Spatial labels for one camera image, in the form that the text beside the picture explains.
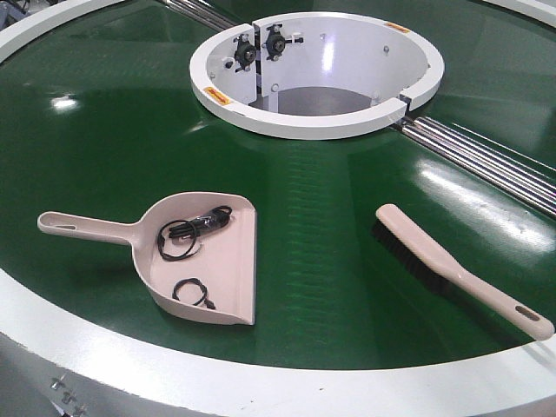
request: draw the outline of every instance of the metal rail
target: metal rail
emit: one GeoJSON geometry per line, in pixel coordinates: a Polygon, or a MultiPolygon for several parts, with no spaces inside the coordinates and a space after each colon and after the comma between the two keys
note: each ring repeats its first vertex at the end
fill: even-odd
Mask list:
{"type": "Polygon", "coordinates": [[[535,169],[430,117],[405,121],[401,132],[508,194],[556,217],[556,185],[535,169]]]}
{"type": "Polygon", "coordinates": [[[218,32],[233,28],[239,23],[225,17],[216,11],[208,3],[200,0],[159,0],[172,10],[177,11],[187,17],[191,17],[199,23],[208,26],[218,32]]]}

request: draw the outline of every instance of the brush handle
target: brush handle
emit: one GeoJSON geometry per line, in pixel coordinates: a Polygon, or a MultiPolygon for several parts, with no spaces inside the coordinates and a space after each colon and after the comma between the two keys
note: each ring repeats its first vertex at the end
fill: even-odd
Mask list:
{"type": "Polygon", "coordinates": [[[376,211],[376,216],[435,273],[486,304],[535,340],[544,341],[554,334],[554,325],[547,318],[464,269],[397,206],[385,204],[376,211]]]}

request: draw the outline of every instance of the hole in brush handle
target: hole in brush handle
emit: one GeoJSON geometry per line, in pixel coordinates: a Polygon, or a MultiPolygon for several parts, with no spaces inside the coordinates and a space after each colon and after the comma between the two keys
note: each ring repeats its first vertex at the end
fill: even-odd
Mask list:
{"type": "Polygon", "coordinates": [[[523,314],[527,319],[533,321],[539,321],[540,317],[538,317],[533,311],[524,307],[524,306],[515,306],[515,309],[518,313],[523,314]]]}

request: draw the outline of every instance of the white metal rim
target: white metal rim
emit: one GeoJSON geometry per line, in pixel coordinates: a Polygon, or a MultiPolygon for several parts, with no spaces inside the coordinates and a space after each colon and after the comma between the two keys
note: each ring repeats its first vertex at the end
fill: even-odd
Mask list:
{"type": "MultiPolygon", "coordinates": [[[[0,32],[0,62],[57,25],[120,1],[68,0],[28,17],[0,32]]],[[[499,3],[511,9],[516,2],[499,3]]],[[[528,3],[540,10],[535,5],[539,2],[528,3]]],[[[554,26],[556,8],[547,13],[554,26]]],[[[180,415],[268,417],[550,416],[556,411],[556,336],[496,354],[425,367],[284,369],[185,354],[109,331],[51,304],[2,270],[0,288],[0,344],[9,341],[18,352],[36,354],[47,365],[129,394],[129,404],[145,399],[180,415]]],[[[56,376],[41,378],[50,382],[48,377],[56,376]]],[[[37,385],[36,389],[50,396],[54,393],[48,387],[37,385]]],[[[108,399],[105,402],[116,407],[108,399]]]]}
{"type": "MultiPolygon", "coordinates": [[[[278,15],[260,19],[255,21],[254,24],[262,27],[264,24],[270,24],[271,22],[314,17],[348,19],[374,25],[387,24],[386,21],[372,17],[336,12],[303,12],[278,15]]],[[[388,27],[384,29],[398,32],[398,30],[388,27]]],[[[233,97],[228,97],[230,103],[222,105],[213,95],[208,93],[208,89],[212,89],[226,95],[226,92],[221,92],[210,79],[207,71],[207,61],[211,52],[218,45],[225,42],[231,43],[232,39],[249,31],[253,31],[253,27],[245,23],[224,30],[205,41],[191,57],[189,74],[195,96],[203,106],[227,122],[263,135],[305,140],[340,139],[385,128],[399,121],[406,114],[407,109],[416,109],[430,100],[438,90],[440,79],[444,74],[444,61],[440,52],[425,38],[409,31],[404,33],[403,36],[406,36],[422,50],[429,68],[417,83],[402,91],[403,97],[393,97],[369,109],[334,116],[291,116],[273,113],[240,103],[233,97]]],[[[393,35],[401,36],[400,33],[393,33],[393,35]]]]}

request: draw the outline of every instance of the brush bristles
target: brush bristles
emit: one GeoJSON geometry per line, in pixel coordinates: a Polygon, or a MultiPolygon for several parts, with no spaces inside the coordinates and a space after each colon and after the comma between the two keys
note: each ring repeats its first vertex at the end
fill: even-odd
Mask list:
{"type": "Polygon", "coordinates": [[[377,220],[374,223],[371,233],[425,288],[439,295],[446,295],[449,292],[452,283],[425,265],[381,221],[377,220]]]}

